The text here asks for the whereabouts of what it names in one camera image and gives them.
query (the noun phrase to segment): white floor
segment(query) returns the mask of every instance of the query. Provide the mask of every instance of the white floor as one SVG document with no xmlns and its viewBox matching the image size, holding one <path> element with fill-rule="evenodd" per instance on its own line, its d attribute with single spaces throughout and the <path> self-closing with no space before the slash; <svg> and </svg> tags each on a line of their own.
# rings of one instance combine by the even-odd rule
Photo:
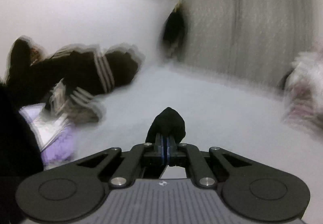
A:
<svg viewBox="0 0 323 224">
<path fill-rule="evenodd" d="M 78 157 L 112 146 L 128 150 L 143 142 L 155 116 L 170 106 L 185 120 L 185 142 L 201 150 L 220 146 L 304 180 L 311 201 L 303 219 L 322 224 L 323 138 L 283 125 L 283 105 L 276 99 L 153 67 L 172 6 L 169 0 L 0 0 L 0 77 L 10 47 L 21 35 L 33 38 L 48 54 L 71 43 L 102 48 L 136 44 L 146 55 L 143 71 L 131 86 L 101 99 L 105 119 L 79 130 Z"/>
<path fill-rule="evenodd" d="M 323 138 L 284 125 L 283 105 L 276 97 L 222 83 L 170 67 L 143 70 L 132 85 L 100 98 L 105 118 L 78 130 L 76 158 L 143 143 L 155 116 L 170 106 L 185 120 L 183 142 L 200 150 L 219 146 L 300 177 L 311 191 L 303 220 L 323 223 Z M 170 170 L 166 177 L 182 177 L 182 171 Z"/>
</svg>

